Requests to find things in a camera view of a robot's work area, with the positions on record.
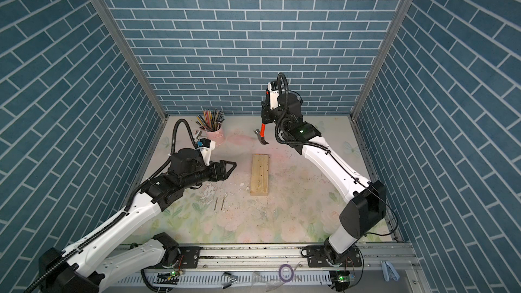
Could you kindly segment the red black claw hammer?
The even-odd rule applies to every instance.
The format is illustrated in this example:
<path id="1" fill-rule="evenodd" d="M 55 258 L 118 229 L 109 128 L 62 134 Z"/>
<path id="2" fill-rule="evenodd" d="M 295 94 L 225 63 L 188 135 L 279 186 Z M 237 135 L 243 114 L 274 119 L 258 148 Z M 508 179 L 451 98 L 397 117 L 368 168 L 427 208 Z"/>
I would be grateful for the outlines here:
<path id="1" fill-rule="evenodd" d="M 266 96 L 264 101 L 261 103 L 261 128 L 255 130 L 255 134 L 259 142 L 262 145 L 268 145 L 269 143 L 265 139 L 265 128 L 268 123 L 271 123 L 271 119 L 269 118 L 269 114 L 271 111 L 271 99 L 270 99 L 270 91 L 266 90 Z"/>

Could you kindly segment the light wooden nail block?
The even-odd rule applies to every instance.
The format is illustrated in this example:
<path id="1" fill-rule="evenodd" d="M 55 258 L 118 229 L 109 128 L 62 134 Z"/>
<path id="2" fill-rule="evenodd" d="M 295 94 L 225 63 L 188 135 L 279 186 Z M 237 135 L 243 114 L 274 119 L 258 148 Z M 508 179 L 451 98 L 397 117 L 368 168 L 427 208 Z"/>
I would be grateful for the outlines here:
<path id="1" fill-rule="evenodd" d="M 269 156 L 254 154 L 252 158 L 252 174 L 250 194 L 252 196 L 267 196 L 269 190 Z"/>

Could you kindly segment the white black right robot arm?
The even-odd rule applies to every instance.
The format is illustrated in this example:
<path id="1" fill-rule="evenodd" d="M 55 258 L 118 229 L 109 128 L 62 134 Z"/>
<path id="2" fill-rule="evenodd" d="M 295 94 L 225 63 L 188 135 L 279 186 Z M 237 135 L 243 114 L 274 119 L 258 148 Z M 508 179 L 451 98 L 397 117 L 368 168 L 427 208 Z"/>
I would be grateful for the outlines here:
<path id="1" fill-rule="evenodd" d="M 266 90 L 261 103 L 262 124 L 256 131 L 266 145 L 265 127 L 275 125 L 275 139 L 292 147 L 312 162 L 341 194 L 346 206 L 339 216 L 339 228 L 324 242 L 329 263 L 340 264 L 347 251 L 387 214 L 387 190 L 380 182 L 371 182 L 345 162 L 327 143 L 322 133 L 303 119 L 302 100 L 294 92 Z"/>

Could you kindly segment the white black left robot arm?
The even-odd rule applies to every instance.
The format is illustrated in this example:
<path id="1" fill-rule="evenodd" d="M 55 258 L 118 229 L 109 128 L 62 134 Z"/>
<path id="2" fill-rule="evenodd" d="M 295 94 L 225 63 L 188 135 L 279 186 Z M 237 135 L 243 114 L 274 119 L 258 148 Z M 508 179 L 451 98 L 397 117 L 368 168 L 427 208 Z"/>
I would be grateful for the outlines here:
<path id="1" fill-rule="evenodd" d="M 167 210 L 187 189 L 206 182 L 227 180 L 236 169 L 233 161 L 210 160 L 210 149 L 172 152 L 149 179 L 132 192 L 124 207 L 84 238 L 63 250 L 50 248 L 39 259 L 39 277 L 27 292 L 102 292 L 113 283 L 158 266 L 178 269 L 179 243 L 166 233 L 121 254 L 115 248 L 140 226 Z"/>

